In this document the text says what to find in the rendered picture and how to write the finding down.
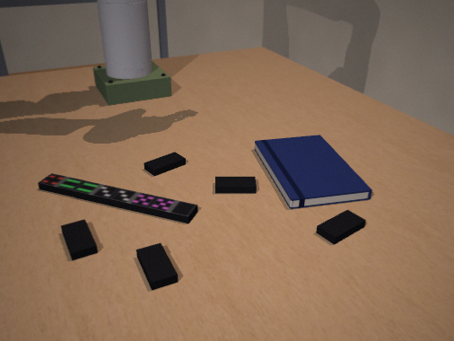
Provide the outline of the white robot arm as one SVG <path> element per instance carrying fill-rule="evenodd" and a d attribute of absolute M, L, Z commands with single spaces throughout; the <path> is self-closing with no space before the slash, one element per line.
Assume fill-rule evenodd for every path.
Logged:
<path fill-rule="evenodd" d="M 152 72 L 146 0 L 97 0 L 107 75 L 135 79 Z"/>

